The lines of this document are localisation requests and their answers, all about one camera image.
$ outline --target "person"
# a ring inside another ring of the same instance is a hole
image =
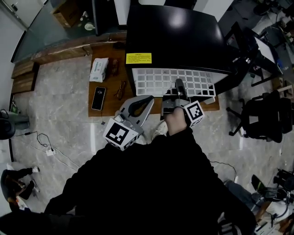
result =
[[[25,177],[28,174],[39,172],[38,167],[21,169],[19,171],[4,170],[1,176],[1,189],[3,192],[4,198],[9,202],[11,211],[19,209],[17,203],[17,196],[27,200],[31,195],[33,189],[36,192],[40,192],[36,182],[31,180],[28,186],[25,183],[19,181],[19,179]]]
[[[74,209],[107,233],[254,233],[254,215],[218,178],[181,108],[165,117],[152,139],[125,151],[107,144],[66,181],[43,215]],[[78,224],[69,226],[85,229]]]

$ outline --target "white sneaker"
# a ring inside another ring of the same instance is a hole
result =
[[[135,143],[140,144],[140,145],[146,145],[147,140],[146,140],[145,136],[143,134],[141,134],[139,136],[139,138],[135,140]]]
[[[168,132],[168,129],[167,129],[167,124],[165,121],[161,122],[159,124],[159,126],[157,127],[156,131],[154,132],[152,138],[151,138],[151,141],[154,140],[154,138],[158,135],[165,135],[166,136],[166,133]]]
[[[37,172],[40,172],[40,169],[38,167],[34,167],[33,168],[33,173],[37,173]]]
[[[34,190],[35,190],[37,193],[40,193],[40,189],[39,189],[39,187],[37,186],[36,181],[35,181],[35,180],[32,180],[32,181],[33,181],[33,183],[34,183]]]

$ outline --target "white rack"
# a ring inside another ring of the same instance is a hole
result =
[[[213,74],[209,72],[169,68],[133,68],[132,71],[137,95],[174,95],[175,80],[179,78],[183,80],[189,97],[215,96]]]

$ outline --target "smartphone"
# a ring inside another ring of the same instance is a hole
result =
[[[92,109],[95,109],[95,110],[102,109],[105,92],[106,92],[106,88],[96,87],[94,98],[93,98],[93,103],[92,103]]]

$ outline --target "wooden table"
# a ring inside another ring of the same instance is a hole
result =
[[[92,56],[92,65],[95,58],[109,58],[106,78],[102,83],[98,82],[89,82],[89,105],[88,105],[88,114],[89,117],[100,117],[100,116],[114,116],[115,112],[120,109],[122,104],[129,98],[133,97],[133,93],[128,81],[127,73],[124,67],[124,58],[125,51],[124,49],[114,49],[113,44],[110,43],[108,45],[101,45],[92,48],[93,56]],[[111,65],[114,59],[119,61],[119,70],[116,76],[110,75]],[[122,100],[118,100],[115,95],[119,90],[121,81],[126,81],[126,87],[124,90],[124,96]],[[93,110],[91,108],[94,93],[96,87],[105,87],[106,94],[104,98],[104,104],[101,111]],[[152,114],[161,113],[161,101],[162,98],[155,98],[153,108],[151,110]],[[218,102],[218,97],[216,97],[216,102],[206,105],[201,102],[201,107],[203,111],[215,111],[220,109],[220,105]]]

